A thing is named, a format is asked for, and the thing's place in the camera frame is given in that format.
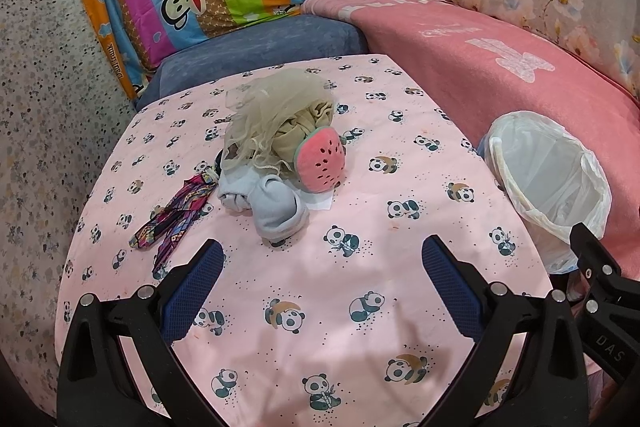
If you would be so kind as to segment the colourful patterned ribbon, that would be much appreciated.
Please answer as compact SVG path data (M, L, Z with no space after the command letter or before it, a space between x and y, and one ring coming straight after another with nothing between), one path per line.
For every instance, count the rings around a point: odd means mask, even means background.
M148 251L158 244L151 270L154 280L159 281L167 273L170 256L186 232L204 215L218 181L218 173L213 168L187 179L174 197L131 237L129 246L137 251Z

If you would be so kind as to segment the light blue grey sock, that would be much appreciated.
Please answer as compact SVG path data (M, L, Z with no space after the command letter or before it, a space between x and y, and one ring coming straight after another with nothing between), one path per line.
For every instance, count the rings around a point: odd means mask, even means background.
M218 198L232 212L250 213L257 234L273 244L303 230L309 218L307 205L280 176L252 166L223 171Z

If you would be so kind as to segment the white paper tag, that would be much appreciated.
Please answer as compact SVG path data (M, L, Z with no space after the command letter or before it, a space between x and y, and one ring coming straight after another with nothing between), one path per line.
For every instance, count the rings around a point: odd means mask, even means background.
M301 188L296 188L294 192L300 200L308 207L309 210L322 211L330 210L332 207L334 191L326 191L323 193L309 193Z

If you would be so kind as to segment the pink watermelon plush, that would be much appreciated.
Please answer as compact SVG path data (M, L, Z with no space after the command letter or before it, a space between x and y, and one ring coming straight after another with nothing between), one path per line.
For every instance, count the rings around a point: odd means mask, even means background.
M294 169L306 192L319 194L342 182L346 150L332 127L321 127L300 143L294 155Z

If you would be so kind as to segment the beige stocking cloth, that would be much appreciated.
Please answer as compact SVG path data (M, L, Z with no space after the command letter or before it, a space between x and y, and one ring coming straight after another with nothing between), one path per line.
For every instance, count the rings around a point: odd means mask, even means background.
M334 115L334 103L315 101L302 108L281 124L272 140L272 153L280 160L280 169L294 172L296 150L318 128L329 127Z

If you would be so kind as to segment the white plastic trash bag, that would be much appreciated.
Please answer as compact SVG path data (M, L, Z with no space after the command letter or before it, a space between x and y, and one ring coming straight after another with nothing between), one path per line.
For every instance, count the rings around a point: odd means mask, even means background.
M527 110L494 120L478 151L523 219L547 272L576 270L572 228L582 223L602 239L612 206L596 154L551 118Z

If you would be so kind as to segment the pink panda print cloth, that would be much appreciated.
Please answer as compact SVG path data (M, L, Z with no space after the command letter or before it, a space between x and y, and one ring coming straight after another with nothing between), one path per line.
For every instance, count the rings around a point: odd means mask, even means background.
M413 426L472 348L421 260L438 235L489 282L521 295L551 283L520 217L445 112L389 57L303 62L332 93L346 176L331 202L280 246L212 197L169 265L207 241L224 269L175 344L204 397L232 426ZM54 343L82 295L126 298L157 284L154 249L134 232L224 145L244 72L141 109L115 146L76 225Z

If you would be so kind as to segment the pink blanket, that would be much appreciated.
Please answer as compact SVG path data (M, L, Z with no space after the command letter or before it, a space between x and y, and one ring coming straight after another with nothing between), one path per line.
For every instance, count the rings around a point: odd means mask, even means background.
M555 44L439 0L306 0L303 11L359 28L478 141L499 116L530 110L576 136L598 161L613 202L603 244L639 275L639 104Z

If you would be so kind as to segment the blue mattress cushion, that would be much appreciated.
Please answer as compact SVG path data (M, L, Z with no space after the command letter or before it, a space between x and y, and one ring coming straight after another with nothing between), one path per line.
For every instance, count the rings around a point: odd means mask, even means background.
M165 96L235 74L314 58L366 54L367 39L349 23L295 15L229 32L169 55L136 109Z

